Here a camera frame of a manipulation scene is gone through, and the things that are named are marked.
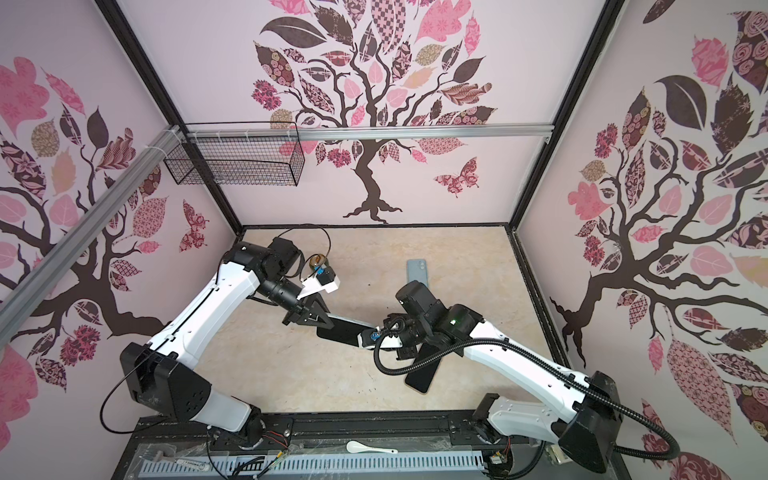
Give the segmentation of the black phone pink case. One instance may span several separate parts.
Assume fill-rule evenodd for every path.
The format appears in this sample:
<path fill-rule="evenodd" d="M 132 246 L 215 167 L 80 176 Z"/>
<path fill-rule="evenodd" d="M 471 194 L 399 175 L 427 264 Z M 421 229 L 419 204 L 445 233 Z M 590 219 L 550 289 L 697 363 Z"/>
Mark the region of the black phone pink case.
<path fill-rule="evenodd" d="M 370 335 L 376 330 L 371 324 L 331 314 L 329 329 L 317 328 L 318 338 L 356 348 L 366 348 L 373 342 Z"/>

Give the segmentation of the light blue case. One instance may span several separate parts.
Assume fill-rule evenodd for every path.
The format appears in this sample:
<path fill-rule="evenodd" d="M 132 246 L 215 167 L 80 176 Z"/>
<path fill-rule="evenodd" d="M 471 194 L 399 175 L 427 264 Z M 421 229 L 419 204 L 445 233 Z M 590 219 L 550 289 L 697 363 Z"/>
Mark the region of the light blue case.
<path fill-rule="evenodd" d="M 425 259 L 409 259 L 406 261 L 407 282 L 417 281 L 429 285 L 427 261 Z"/>

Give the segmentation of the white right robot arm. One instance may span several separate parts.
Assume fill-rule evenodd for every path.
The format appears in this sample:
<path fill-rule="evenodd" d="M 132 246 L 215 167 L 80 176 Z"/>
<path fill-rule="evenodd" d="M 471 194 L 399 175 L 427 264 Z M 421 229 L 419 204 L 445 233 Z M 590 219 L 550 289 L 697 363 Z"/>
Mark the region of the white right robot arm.
<path fill-rule="evenodd" d="M 618 388 L 602 372 L 592 375 L 559 365 L 512 340 L 479 312 L 445 306 L 419 281 L 402 287 L 401 314 L 359 337 L 376 354 L 394 350 L 412 359 L 404 375 L 434 374 L 452 353 L 491 368 L 535 397 L 516 403 L 489 396 L 480 423 L 501 436 L 524 436 L 556 444 L 577 465 L 607 471 L 622 423 Z"/>

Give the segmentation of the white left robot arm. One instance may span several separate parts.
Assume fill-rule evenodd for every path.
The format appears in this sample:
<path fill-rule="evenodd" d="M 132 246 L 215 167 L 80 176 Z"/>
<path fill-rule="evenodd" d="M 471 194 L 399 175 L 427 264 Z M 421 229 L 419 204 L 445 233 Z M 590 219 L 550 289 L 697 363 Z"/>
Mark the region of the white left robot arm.
<path fill-rule="evenodd" d="M 322 295 L 340 280 L 326 256 L 305 259 L 295 244 L 276 237 L 266 246 L 239 242 L 221 259 L 211 281 L 147 343 L 129 344 L 121 366 L 131 398 L 175 421 L 197 422 L 240 444 L 257 444 L 265 430 L 261 410 L 217 391 L 196 372 L 203 352 L 246 300 L 285 310 L 285 321 L 330 329 Z"/>

